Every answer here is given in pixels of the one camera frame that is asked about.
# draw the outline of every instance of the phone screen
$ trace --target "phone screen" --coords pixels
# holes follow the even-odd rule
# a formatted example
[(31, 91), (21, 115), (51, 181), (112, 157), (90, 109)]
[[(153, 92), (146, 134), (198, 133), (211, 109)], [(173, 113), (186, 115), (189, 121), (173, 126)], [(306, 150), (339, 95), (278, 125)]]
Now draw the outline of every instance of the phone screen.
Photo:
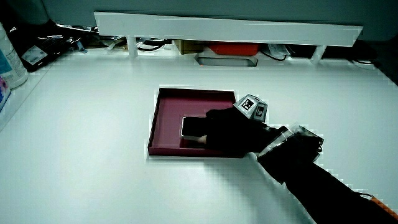
[(181, 135), (184, 139), (197, 140), (206, 134), (206, 118), (184, 117)]

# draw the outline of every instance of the cable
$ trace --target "cable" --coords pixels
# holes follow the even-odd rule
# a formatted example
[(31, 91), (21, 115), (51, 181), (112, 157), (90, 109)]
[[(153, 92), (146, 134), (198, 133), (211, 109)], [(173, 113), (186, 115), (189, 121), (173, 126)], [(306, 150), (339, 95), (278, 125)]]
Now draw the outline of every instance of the cable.
[(359, 60), (353, 60), (354, 62), (358, 62), (358, 63), (361, 63), (361, 64), (364, 64), (364, 65), (371, 65), (371, 64), (373, 64), (372, 62), (360, 62)]
[[(149, 46), (155, 46), (155, 47), (147, 49), (147, 48), (140, 47), (141, 44), (145, 44), (145, 45), (149, 45)], [(164, 40), (160, 40), (160, 41), (159, 40), (158, 41), (156, 41), (156, 40), (145, 40), (143, 42), (138, 42), (137, 43), (137, 49), (141, 50), (141, 51), (151, 52), (151, 51), (155, 51), (155, 50), (160, 49), (165, 44), (171, 44), (171, 40), (169, 40), (169, 39), (164, 39)]]
[(162, 48), (162, 47), (164, 46), (164, 45), (159, 45), (159, 46), (153, 47), (153, 48), (151, 48), (151, 49), (146, 49), (146, 48), (140, 47), (141, 44), (143, 44), (143, 42), (138, 42), (138, 43), (137, 43), (137, 50), (146, 51), (146, 52), (151, 52), (151, 51), (159, 50), (160, 48)]
[(273, 56), (271, 56), (271, 55), (265, 53), (265, 52), (262, 51), (262, 50), (260, 50), (260, 52), (263, 53), (265, 56), (268, 56), (268, 57), (270, 57), (270, 58), (272, 58), (272, 59), (274, 59), (274, 60), (277, 60), (277, 61), (279, 61), (279, 62), (281, 62), (281, 61), (283, 61), (283, 60), (286, 59), (286, 55), (284, 55), (284, 57), (283, 57), (282, 59), (280, 59), (280, 58), (275, 58), (275, 57), (273, 57)]

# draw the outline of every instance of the table surface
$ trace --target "table surface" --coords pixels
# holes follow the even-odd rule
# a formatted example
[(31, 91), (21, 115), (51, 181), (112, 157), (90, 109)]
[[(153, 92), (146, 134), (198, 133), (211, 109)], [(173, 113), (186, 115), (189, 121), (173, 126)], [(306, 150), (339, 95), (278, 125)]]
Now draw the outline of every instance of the table surface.
[(175, 49), (152, 54), (92, 49), (47, 66), (0, 133), (0, 223), (312, 222), (252, 154), (148, 156), (159, 87), (257, 95), (268, 124), (322, 135), (317, 164), (398, 212), (398, 91), (379, 70), (262, 55), (255, 68), (206, 67)]

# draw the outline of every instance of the red tray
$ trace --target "red tray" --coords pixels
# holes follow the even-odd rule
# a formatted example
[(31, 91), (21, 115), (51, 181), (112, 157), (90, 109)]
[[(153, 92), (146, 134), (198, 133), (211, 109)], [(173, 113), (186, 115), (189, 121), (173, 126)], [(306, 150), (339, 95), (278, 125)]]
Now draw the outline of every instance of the red tray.
[(206, 116), (211, 109), (230, 108), (235, 103), (233, 91), (160, 88), (150, 133), (150, 156), (243, 157), (204, 149), (195, 141), (180, 138), (184, 116)]

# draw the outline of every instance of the cardboard box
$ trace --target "cardboard box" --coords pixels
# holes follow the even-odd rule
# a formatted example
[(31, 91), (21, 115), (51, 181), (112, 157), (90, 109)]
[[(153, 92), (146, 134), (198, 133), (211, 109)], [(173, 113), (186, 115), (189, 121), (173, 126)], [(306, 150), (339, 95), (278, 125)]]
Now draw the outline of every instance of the cardboard box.
[(205, 47), (204, 42), (198, 40), (174, 40), (174, 43), (182, 55), (202, 52)]
[(148, 143), (150, 156), (243, 157), (205, 149), (195, 141), (180, 138), (184, 116), (205, 117), (211, 109), (226, 109), (235, 103), (233, 91), (160, 88)]

